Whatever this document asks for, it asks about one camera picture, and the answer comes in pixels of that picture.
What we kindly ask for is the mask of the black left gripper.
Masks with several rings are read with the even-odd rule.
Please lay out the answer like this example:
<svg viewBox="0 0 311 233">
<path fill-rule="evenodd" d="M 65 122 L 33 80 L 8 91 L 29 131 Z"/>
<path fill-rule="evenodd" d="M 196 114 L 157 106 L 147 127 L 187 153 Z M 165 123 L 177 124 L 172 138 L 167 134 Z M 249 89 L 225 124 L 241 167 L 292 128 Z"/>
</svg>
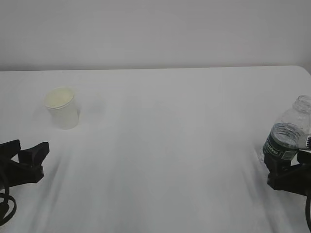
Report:
<svg viewBox="0 0 311 233">
<path fill-rule="evenodd" d="M 9 187 L 27 183 L 38 183 L 43 177 L 42 163 L 49 154 L 48 142 L 21 150 L 18 139 L 0 144 L 0 171 L 4 174 Z M 18 154 L 20 163 L 11 160 Z"/>
</svg>

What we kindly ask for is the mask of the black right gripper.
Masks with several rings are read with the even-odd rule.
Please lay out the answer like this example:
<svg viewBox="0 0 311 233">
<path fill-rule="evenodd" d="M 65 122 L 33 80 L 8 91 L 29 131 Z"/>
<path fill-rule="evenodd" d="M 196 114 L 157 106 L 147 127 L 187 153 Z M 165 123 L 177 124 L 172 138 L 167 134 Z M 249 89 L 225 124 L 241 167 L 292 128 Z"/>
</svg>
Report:
<svg viewBox="0 0 311 233">
<path fill-rule="evenodd" d="M 267 184 L 274 190 L 307 196 L 311 192 L 311 168 L 303 166 L 311 165 L 311 152 L 300 150 L 297 161 L 300 167 L 265 153 L 264 163 L 270 173 Z"/>
</svg>

